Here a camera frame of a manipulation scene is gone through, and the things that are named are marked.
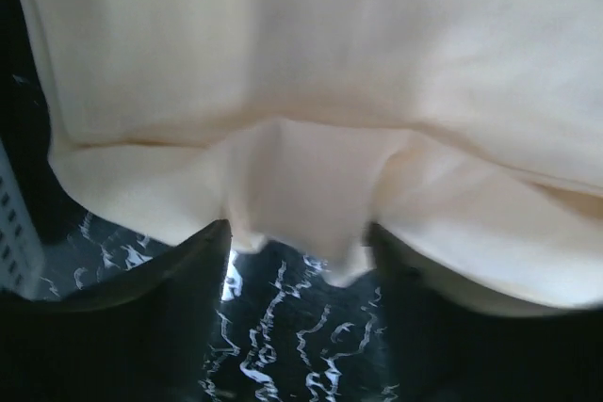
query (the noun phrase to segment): marble pattern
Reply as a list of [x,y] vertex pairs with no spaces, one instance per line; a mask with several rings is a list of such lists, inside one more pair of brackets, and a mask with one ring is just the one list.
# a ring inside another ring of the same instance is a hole
[[[41,297],[130,270],[168,247],[87,213],[50,246]],[[208,401],[393,401],[381,292],[371,274],[328,285],[323,263],[278,243],[231,251],[218,322],[199,381]]]

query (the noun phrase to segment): cream fabric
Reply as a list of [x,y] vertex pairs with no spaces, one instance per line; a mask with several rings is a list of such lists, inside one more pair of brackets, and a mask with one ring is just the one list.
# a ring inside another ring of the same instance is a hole
[[228,217],[336,283],[374,218],[499,293],[603,301],[602,0],[22,2],[51,164],[99,216]]

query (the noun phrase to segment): wrinkled fabric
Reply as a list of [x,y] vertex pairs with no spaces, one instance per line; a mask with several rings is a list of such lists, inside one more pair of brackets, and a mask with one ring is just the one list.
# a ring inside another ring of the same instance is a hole
[[95,214],[169,244],[227,217],[336,284],[374,219],[501,294],[603,301],[602,0],[22,3]]

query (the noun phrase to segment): towel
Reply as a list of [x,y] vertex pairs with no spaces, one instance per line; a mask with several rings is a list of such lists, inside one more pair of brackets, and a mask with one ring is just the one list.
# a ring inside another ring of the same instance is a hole
[[603,301],[603,0],[22,0],[51,166],[168,244],[348,284],[370,220],[505,296]]

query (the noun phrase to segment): perforated plastic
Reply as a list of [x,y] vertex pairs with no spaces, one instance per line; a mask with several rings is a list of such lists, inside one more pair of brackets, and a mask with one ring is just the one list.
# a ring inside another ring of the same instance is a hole
[[34,298],[43,268],[41,242],[0,141],[0,288]]

